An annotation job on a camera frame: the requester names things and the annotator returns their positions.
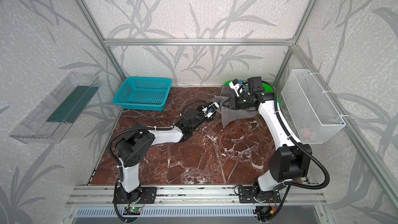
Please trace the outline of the grey terry towel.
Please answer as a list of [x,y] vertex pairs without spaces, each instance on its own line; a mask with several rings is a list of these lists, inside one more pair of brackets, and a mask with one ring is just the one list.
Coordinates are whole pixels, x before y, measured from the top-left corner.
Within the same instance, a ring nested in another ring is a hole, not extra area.
[[214,96],[209,100],[210,103],[217,102],[219,104],[220,107],[218,108],[217,112],[221,114],[223,128],[225,128],[232,121],[253,118],[259,113],[256,108],[250,110],[232,110],[222,106],[222,103],[233,95],[235,95],[233,89],[227,85],[222,85],[221,94],[219,96]]

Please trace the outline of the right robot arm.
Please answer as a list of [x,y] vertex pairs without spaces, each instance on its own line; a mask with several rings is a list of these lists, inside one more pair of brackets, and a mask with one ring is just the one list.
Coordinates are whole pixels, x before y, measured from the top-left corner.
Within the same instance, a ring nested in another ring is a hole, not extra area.
[[[293,133],[280,111],[276,93],[263,92],[231,98],[230,108],[233,110],[246,110],[252,107],[255,107],[265,120],[276,148],[268,171],[257,179],[258,191],[275,191],[286,186],[318,190],[328,186],[330,174],[325,166],[312,155],[311,147],[303,144]],[[324,181],[318,185],[296,183],[295,179],[307,175],[311,162],[322,171]]]

